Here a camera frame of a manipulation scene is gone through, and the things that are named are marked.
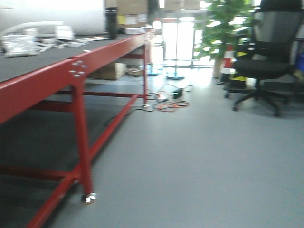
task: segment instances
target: potted plant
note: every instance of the potted plant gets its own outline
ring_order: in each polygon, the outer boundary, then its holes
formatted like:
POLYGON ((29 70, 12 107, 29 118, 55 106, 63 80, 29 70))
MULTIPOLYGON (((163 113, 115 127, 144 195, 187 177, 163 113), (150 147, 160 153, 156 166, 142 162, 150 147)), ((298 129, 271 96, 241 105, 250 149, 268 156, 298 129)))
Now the potted plant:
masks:
POLYGON ((219 69, 227 44, 237 45, 237 35, 248 34, 252 10, 251 0, 205 0, 207 23, 196 23, 195 30, 202 30, 202 40, 195 51, 196 58, 210 56, 214 60, 213 77, 219 77, 219 69))

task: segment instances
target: black charger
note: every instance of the black charger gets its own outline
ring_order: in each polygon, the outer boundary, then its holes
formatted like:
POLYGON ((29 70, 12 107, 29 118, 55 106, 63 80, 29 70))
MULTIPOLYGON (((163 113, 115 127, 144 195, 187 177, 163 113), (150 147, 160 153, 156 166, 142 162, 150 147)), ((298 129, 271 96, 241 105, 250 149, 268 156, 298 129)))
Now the black charger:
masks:
POLYGON ((173 99, 177 99, 182 96, 182 89, 176 89, 172 92, 173 99))

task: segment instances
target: orange and white cone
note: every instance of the orange and white cone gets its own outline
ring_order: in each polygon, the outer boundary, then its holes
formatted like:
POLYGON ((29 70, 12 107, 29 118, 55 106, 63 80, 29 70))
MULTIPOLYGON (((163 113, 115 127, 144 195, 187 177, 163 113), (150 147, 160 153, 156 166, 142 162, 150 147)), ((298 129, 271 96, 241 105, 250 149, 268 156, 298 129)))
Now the orange and white cone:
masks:
POLYGON ((233 58, 233 46, 227 45, 227 50, 224 54, 223 67, 220 69, 221 77, 217 81, 218 85, 223 85, 230 79, 230 71, 232 69, 232 58, 233 58))

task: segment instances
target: traffic cone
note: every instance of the traffic cone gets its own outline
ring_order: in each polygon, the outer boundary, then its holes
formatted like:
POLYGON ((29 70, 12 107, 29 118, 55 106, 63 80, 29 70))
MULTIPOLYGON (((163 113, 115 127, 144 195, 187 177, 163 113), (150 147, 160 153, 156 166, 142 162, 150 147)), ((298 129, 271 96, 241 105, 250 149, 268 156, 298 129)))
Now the traffic cone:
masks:
POLYGON ((230 71, 232 69, 233 46, 227 45, 227 50, 224 54, 223 67, 220 69, 221 77, 217 81, 218 85, 224 85, 230 79, 230 71))
MULTIPOLYGON (((246 55, 246 52, 238 52, 237 56, 243 56, 246 55)), ((244 89, 246 88, 246 78, 243 76, 240 76, 238 72, 235 72, 232 77, 230 77, 229 80, 229 87, 230 88, 239 88, 244 89)))

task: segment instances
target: black tabletop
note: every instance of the black tabletop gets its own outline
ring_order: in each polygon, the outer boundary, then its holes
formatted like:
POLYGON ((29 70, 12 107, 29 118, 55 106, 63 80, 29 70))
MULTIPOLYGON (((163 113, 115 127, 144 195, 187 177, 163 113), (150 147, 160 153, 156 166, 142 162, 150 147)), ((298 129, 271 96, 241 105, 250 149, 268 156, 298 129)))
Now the black tabletop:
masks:
POLYGON ((83 53, 83 50, 94 50, 129 36, 130 35, 118 35, 115 40, 90 41, 88 44, 79 47, 65 47, 64 49, 52 48, 36 56, 7 58, 2 55, 0 56, 0 83, 64 59, 80 55, 83 53))

